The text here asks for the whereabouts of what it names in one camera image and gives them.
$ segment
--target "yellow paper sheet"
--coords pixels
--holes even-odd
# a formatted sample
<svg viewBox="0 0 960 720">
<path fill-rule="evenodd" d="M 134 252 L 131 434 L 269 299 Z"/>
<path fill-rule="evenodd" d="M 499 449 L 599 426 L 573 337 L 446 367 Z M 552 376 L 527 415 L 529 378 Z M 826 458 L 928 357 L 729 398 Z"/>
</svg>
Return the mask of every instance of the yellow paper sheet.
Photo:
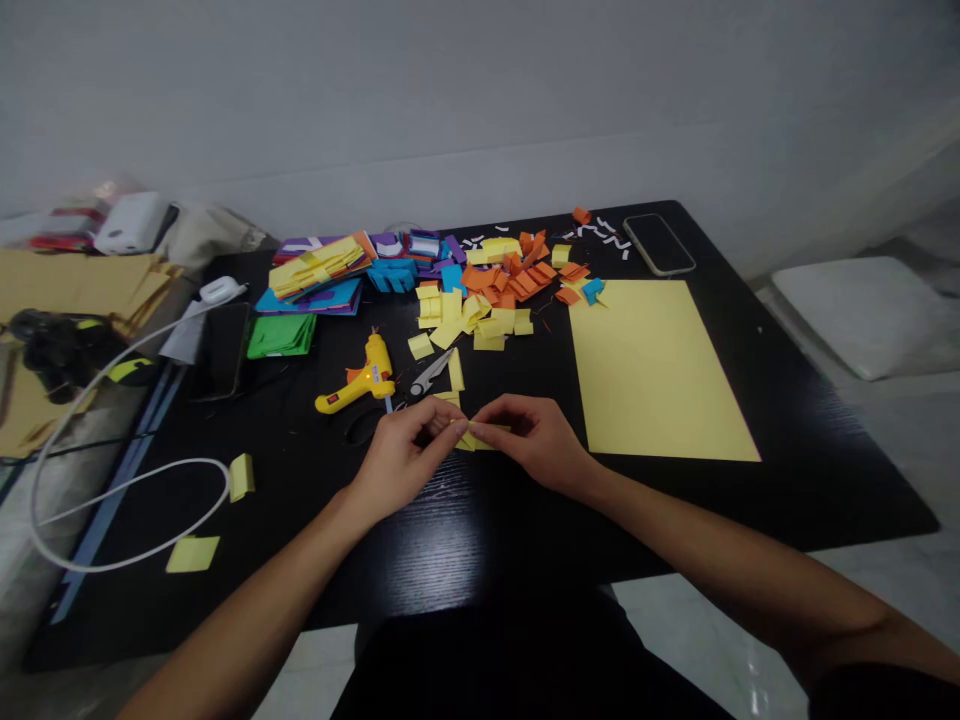
<svg viewBox="0 0 960 720">
<path fill-rule="evenodd" d="M 687 284 L 610 280 L 570 324 L 592 452 L 759 462 Z"/>
<path fill-rule="evenodd" d="M 187 535 L 177 541 L 167 561 L 167 572 L 200 572 L 210 567 L 219 537 L 198 538 Z"/>
</svg>

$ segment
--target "stack of paper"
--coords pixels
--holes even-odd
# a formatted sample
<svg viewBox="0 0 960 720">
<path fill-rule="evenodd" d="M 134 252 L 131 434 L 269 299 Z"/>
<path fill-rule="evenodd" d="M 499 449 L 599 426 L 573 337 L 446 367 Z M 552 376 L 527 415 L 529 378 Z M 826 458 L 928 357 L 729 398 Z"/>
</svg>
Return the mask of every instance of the stack of paper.
<svg viewBox="0 0 960 720">
<path fill-rule="evenodd" d="M 280 302 L 273 290 L 267 291 L 257 302 L 256 311 L 261 315 L 282 315 L 284 313 L 314 313 L 316 315 L 356 315 L 360 305 L 362 282 L 353 278 L 333 287 L 313 293 L 303 302 Z"/>
<path fill-rule="evenodd" d="M 259 360 L 265 357 L 306 355 L 313 341 L 317 316 L 268 315 L 257 318 L 247 347 L 247 357 Z"/>
<path fill-rule="evenodd" d="M 110 318 L 114 329 L 130 339 L 150 321 L 181 273 L 182 268 L 155 255 L 89 257 L 0 250 L 0 322 L 9 323 L 26 308 L 89 313 Z M 40 380 L 23 367 L 19 351 L 11 368 L 0 456 L 26 457 L 46 442 L 67 406 L 47 399 Z"/>
<path fill-rule="evenodd" d="M 275 267 L 270 271 L 270 289 L 278 300 L 296 303 L 326 285 L 364 272 L 376 257 L 367 234 L 354 233 Z"/>
</svg>

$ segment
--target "blue paper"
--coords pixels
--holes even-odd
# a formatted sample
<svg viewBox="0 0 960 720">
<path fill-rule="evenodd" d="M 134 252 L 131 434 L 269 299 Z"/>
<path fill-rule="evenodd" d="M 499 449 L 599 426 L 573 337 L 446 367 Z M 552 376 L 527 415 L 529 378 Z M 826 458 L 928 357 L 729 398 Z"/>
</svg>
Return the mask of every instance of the blue paper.
<svg viewBox="0 0 960 720">
<path fill-rule="evenodd" d="M 452 292 L 455 287 L 460 288 L 463 297 L 467 296 L 467 289 L 461 284 L 463 279 L 463 268 L 459 265 L 448 265 L 440 270 L 440 276 L 443 279 L 443 291 Z"/>
</svg>

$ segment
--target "purple paper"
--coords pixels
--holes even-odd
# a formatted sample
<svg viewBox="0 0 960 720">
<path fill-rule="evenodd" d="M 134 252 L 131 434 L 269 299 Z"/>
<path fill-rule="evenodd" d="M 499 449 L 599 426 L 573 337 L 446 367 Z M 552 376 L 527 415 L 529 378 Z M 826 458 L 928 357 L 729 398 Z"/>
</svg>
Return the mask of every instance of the purple paper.
<svg viewBox="0 0 960 720">
<path fill-rule="evenodd" d="M 457 239 L 453 235 L 447 235 L 443 241 L 447 244 L 447 247 L 450 248 L 451 254 L 456 258 L 458 263 L 467 261 L 467 254 L 463 251 L 463 248 L 460 247 L 460 243 L 457 242 Z"/>
</svg>

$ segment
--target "finger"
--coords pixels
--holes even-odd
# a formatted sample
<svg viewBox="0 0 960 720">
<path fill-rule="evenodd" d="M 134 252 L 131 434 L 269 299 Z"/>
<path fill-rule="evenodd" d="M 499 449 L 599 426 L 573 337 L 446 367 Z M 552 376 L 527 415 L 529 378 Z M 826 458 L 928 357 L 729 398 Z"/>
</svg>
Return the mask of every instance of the finger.
<svg viewBox="0 0 960 720">
<path fill-rule="evenodd" d="M 480 408 L 480 412 L 473 416 L 473 421 L 486 423 L 498 415 L 503 414 L 527 415 L 534 418 L 538 400 L 539 398 L 532 398 L 526 395 L 511 395 L 510 393 L 506 393 Z"/>
<path fill-rule="evenodd" d="M 484 425 L 476 421 L 470 425 L 470 434 L 477 438 L 477 440 L 483 440 L 494 450 L 506 453 L 517 462 L 521 461 L 520 458 L 527 444 L 530 442 L 527 438 L 508 433 L 506 430 L 501 430 L 493 425 Z"/>
<path fill-rule="evenodd" d="M 453 403 L 441 400 L 440 398 L 429 395 L 416 405 L 401 410 L 397 413 L 398 418 L 409 426 L 411 435 L 416 436 L 424 425 L 427 425 L 435 417 L 440 416 L 446 419 L 445 425 L 449 425 L 450 420 L 466 419 L 463 411 Z"/>
<path fill-rule="evenodd" d="M 448 425 L 423 449 L 420 457 L 417 458 L 417 465 L 423 472 L 432 476 L 466 431 L 467 421 L 465 418 Z"/>
</svg>

